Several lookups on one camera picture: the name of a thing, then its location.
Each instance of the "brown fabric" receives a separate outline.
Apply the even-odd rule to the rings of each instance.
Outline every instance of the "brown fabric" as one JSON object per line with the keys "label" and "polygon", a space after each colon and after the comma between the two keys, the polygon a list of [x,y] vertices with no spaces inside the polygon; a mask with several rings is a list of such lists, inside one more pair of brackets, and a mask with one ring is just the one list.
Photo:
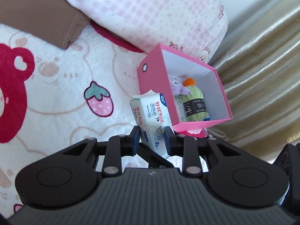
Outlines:
{"label": "brown fabric", "polygon": [[0,23],[66,49],[89,19],[65,0],[0,0]]}
{"label": "brown fabric", "polygon": [[300,137],[300,0],[282,0],[211,65],[233,114],[213,134],[266,161]]}

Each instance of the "brown pillow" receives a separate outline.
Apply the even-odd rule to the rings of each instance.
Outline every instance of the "brown pillow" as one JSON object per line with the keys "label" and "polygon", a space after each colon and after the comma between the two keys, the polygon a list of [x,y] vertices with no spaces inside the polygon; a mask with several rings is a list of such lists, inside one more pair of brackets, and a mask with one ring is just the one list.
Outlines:
{"label": "brown pillow", "polygon": [[79,37],[89,21],[65,0],[0,0],[0,23],[63,49]]}

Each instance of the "purple plush toy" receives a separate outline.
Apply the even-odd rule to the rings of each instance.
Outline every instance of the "purple plush toy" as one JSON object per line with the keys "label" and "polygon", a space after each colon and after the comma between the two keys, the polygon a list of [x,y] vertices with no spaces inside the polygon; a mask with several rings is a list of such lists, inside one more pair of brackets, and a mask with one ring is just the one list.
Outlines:
{"label": "purple plush toy", "polygon": [[177,82],[177,78],[170,77],[169,81],[170,81],[172,94],[174,96],[176,96],[176,95],[190,95],[191,94],[191,91],[190,91],[189,88],[184,87],[181,83]]}

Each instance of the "shiny gold fabric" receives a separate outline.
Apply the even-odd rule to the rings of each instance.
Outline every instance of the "shiny gold fabric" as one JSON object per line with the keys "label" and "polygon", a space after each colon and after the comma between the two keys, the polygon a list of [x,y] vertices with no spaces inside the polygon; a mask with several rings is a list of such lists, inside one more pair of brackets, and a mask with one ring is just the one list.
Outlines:
{"label": "shiny gold fabric", "polygon": [[300,0],[282,0],[210,64],[233,113],[210,132],[266,161],[300,137]]}

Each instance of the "pink storage box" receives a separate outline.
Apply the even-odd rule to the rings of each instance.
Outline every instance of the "pink storage box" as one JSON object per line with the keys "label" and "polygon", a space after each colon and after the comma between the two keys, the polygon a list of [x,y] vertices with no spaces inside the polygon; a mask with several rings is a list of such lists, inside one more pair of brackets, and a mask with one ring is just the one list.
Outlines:
{"label": "pink storage box", "polygon": [[[197,87],[203,93],[210,121],[180,122],[168,75],[196,80]],[[138,78],[141,94],[149,90],[164,94],[173,129],[177,132],[209,128],[232,119],[217,70],[176,49],[157,45],[141,62]]]}

